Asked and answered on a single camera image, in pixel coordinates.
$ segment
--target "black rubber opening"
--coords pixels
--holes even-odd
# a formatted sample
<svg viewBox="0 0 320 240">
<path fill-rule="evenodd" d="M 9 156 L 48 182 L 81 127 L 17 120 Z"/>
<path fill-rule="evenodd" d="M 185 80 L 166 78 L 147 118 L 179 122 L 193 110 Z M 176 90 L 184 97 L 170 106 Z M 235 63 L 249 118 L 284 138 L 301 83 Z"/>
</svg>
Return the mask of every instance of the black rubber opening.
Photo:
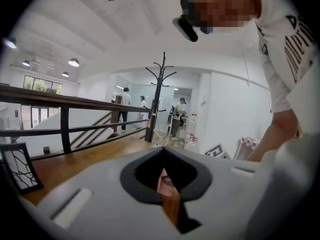
<svg viewBox="0 0 320 240">
<path fill-rule="evenodd" d="M 123 168 L 120 182 L 138 202 L 162 205 L 163 196 L 157 192 L 157 187 L 163 169 L 180 193 L 176 226 L 185 234 L 201 226 L 199 221 L 189 218 L 184 202 L 196 200 L 207 191 L 212 182 L 207 167 L 177 150 L 159 147 Z"/>
</svg>

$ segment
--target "coat rack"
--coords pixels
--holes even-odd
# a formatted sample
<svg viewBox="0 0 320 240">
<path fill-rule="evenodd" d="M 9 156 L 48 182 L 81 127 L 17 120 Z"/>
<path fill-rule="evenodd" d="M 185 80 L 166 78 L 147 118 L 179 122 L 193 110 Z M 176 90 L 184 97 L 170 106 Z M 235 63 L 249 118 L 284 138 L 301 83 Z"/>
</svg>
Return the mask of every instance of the coat rack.
<svg viewBox="0 0 320 240">
<path fill-rule="evenodd" d="M 165 78 L 164 78 L 164 73 L 166 68 L 173 68 L 174 66 L 165 66 L 166 64 L 166 53 L 163 53 L 163 62 L 162 65 L 154 62 L 154 64 L 158 65 L 160 67 L 160 72 L 159 72 L 159 77 L 156 76 L 156 74 L 154 74 L 149 68 L 146 67 L 146 69 L 154 75 L 154 77 L 156 78 L 156 83 L 151 83 L 152 85 L 156 86 L 156 90 L 155 90 L 155 94 L 154 94 L 154 103 L 153 103 L 153 107 L 151 108 L 152 110 L 152 114 L 151 114 L 151 119 L 150 119 L 150 124 L 148 122 L 147 124 L 147 128 L 145 131 L 145 138 L 144 140 L 146 142 L 152 142 L 153 137 L 154 137 L 154 130 L 155 130 L 155 126 L 156 126 L 156 120 L 157 120 L 157 113 L 158 112 L 164 112 L 166 111 L 166 109 L 164 110 L 159 110 L 159 98 L 160 98 L 160 92 L 161 92 L 161 87 L 169 87 L 169 85 L 164 85 L 164 80 L 167 77 L 170 77 L 174 74 L 176 74 L 177 72 L 168 74 Z"/>
</svg>

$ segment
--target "face mask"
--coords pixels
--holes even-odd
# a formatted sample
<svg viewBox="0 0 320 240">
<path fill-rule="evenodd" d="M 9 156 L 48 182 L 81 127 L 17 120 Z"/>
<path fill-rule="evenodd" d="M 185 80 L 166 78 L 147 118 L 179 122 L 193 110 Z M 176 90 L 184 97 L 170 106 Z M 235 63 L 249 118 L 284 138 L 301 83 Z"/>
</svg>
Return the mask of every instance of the face mask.
<svg viewBox="0 0 320 240">
<path fill-rule="evenodd" d="M 219 32 L 219 28 L 218 27 L 201 27 L 200 28 L 202 32 L 204 32 L 205 34 L 213 34 L 213 33 L 218 33 Z"/>
</svg>

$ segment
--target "person walking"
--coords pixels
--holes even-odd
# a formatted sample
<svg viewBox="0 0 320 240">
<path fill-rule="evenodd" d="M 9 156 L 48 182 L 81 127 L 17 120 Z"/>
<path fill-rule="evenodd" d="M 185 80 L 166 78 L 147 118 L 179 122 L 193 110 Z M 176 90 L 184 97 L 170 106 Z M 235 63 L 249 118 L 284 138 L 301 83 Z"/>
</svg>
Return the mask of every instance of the person walking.
<svg viewBox="0 0 320 240">
<path fill-rule="evenodd" d="M 125 87 L 123 89 L 123 93 L 121 96 L 122 96 L 121 105 L 129 106 L 131 104 L 131 96 L 129 95 L 129 88 L 128 87 Z M 121 115 L 122 115 L 123 122 L 126 122 L 128 119 L 128 111 L 119 111 L 118 122 L 120 120 Z M 123 132 L 125 132 L 126 125 L 121 125 L 121 129 Z"/>
<path fill-rule="evenodd" d="M 184 98 L 181 98 L 180 101 L 175 105 L 174 112 L 173 112 L 173 119 L 172 119 L 172 141 L 177 141 L 178 138 L 176 137 L 176 134 L 178 132 L 179 126 L 180 126 L 180 118 L 185 113 L 184 107 L 185 107 L 186 100 Z"/>
<path fill-rule="evenodd" d="M 140 96 L 140 101 L 141 101 L 141 108 L 145 109 L 146 105 L 147 105 L 145 96 Z M 143 120 L 145 118 L 145 115 L 146 115 L 146 113 L 139 112 L 136 119 L 137 120 Z M 136 123 L 136 128 L 137 129 L 141 129 L 141 127 L 142 127 L 142 122 L 137 122 Z"/>
</svg>

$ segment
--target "person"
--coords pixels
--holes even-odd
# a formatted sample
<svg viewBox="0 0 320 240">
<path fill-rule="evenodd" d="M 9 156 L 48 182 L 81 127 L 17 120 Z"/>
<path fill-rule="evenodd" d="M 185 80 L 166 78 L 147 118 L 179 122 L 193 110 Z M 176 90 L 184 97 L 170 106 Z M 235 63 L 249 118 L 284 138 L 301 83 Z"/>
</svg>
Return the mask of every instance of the person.
<svg viewBox="0 0 320 240">
<path fill-rule="evenodd" d="M 123 88 L 123 93 L 121 96 L 122 96 L 121 105 L 129 106 L 131 104 L 131 96 L 129 95 L 129 88 L 128 87 Z M 128 111 L 119 111 L 118 122 L 120 120 L 121 115 L 122 115 L 123 122 L 126 122 L 128 119 Z M 123 132 L 125 132 L 126 125 L 121 125 L 121 129 Z"/>
<path fill-rule="evenodd" d="M 176 137 L 176 134 L 180 126 L 180 118 L 185 113 L 184 112 L 185 102 L 186 100 L 184 98 L 181 98 L 180 101 L 174 107 L 174 112 L 172 117 L 172 130 L 171 130 L 172 141 L 178 140 L 178 138 Z"/>
<path fill-rule="evenodd" d="M 140 96 L 140 101 L 141 101 L 141 108 L 145 109 L 146 105 L 147 105 L 145 96 Z M 146 115 L 146 113 L 139 112 L 136 119 L 137 120 L 143 120 L 145 118 L 145 115 Z M 142 122 L 137 122 L 136 123 L 136 128 L 137 129 L 141 129 L 141 127 L 142 127 Z"/>
<path fill-rule="evenodd" d="M 270 126 L 248 159 L 259 162 L 267 151 L 277 150 L 295 137 L 298 120 L 286 97 L 318 56 L 314 35 L 290 0 L 180 2 L 183 17 L 205 34 L 219 32 L 221 28 L 242 27 L 255 20 L 273 113 Z"/>
</svg>

